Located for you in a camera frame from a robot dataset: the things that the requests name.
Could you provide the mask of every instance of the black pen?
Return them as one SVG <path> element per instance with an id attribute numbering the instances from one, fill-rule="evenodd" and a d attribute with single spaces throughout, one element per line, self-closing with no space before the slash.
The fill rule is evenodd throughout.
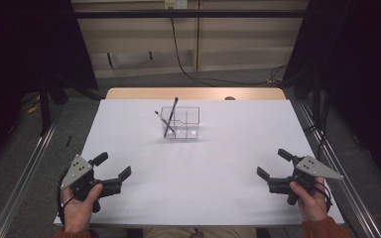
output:
<path id="1" fill-rule="evenodd" d="M 173 133 L 175 133 L 175 130 L 173 130 L 173 128 L 172 128 L 172 127 L 167 123 L 167 121 L 166 121 L 166 120 L 159 114 L 158 111 L 156 111 L 156 114 L 159 115 L 160 120 L 162 120 L 162 121 L 164 122 L 164 124 L 166 124 L 167 129 L 170 129 L 170 130 L 172 130 Z"/>
<path id="2" fill-rule="evenodd" d="M 179 101 L 179 99 L 177 97 L 175 97 L 175 102 L 173 103 L 172 112 L 170 113 L 169 122 L 167 124 L 168 127 L 170 127 L 170 122 L 172 121 L 172 117 L 173 117 L 173 114 L 175 112 L 176 104 L 178 104 L 178 101 Z"/>

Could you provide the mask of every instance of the white tabletop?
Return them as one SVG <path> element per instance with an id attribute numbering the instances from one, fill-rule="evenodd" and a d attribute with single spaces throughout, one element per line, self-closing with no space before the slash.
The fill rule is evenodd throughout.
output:
<path id="1" fill-rule="evenodd" d="M 154 111 L 173 100 L 102 100 L 82 156 L 109 159 L 97 179 L 113 179 L 126 167 L 132 176 L 122 193 L 100 199 L 91 222 L 137 226 L 270 226 L 301 224 L 297 206 L 272 194 L 256 175 L 263 168 L 286 178 L 291 163 L 277 155 L 313 155 L 288 100 L 179 100 L 200 108 L 197 141 L 164 139 Z M 329 215 L 343 223 L 336 205 Z"/>

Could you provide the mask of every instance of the silver metal plate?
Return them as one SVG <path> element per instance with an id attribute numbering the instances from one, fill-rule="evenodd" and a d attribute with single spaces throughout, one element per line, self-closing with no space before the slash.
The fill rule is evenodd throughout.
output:
<path id="1" fill-rule="evenodd" d="M 343 179 L 343 176 L 335 172 L 328 166 L 324 165 L 317 159 L 306 156 L 302 161 L 300 161 L 296 169 L 313 177 L 323 177 L 326 179 Z"/>
<path id="2" fill-rule="evenodd" d="M 82 156 L 76 155 L 70 164 L 69 170 L 66 176 L 63 178 L 61 185 L 61 190 L 69 187 L 78 179 L 82 178 L 85 174 L 92 170 L 92 165 L 90 165 Z"/>

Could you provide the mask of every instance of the clear container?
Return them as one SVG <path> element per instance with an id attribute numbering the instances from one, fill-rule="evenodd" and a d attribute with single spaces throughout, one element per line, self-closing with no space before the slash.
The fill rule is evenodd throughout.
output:
<path id="1" fill-rule="evenodd" d="M 161 116 L 169 123 L 172 107 L 163 107 Z M 169 124 L 175 132 L 168 130 L 168 139 L 197 139 L 199 128 L 198 107 L 176 107 Z M 163 135 L 166 132 L 166 124 L 162 121 Z"/>

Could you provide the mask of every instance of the brown sleeve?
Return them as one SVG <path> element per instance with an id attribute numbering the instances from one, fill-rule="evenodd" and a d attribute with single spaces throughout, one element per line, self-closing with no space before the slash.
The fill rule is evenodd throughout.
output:
<path id="1" fill-rule="evenodd" d="M 332 217 L 320 221 L 303 222 L 303 238 L 348 238 L 349 233 L 344 227 L 335 223 Z"/>
<path id="2" fill-rule="evenodd" d="M 88 231 L 78 232 L 78 233 L 67 233 L 61 228 L 54 238 L 91 238 L 91 234 Z"/>

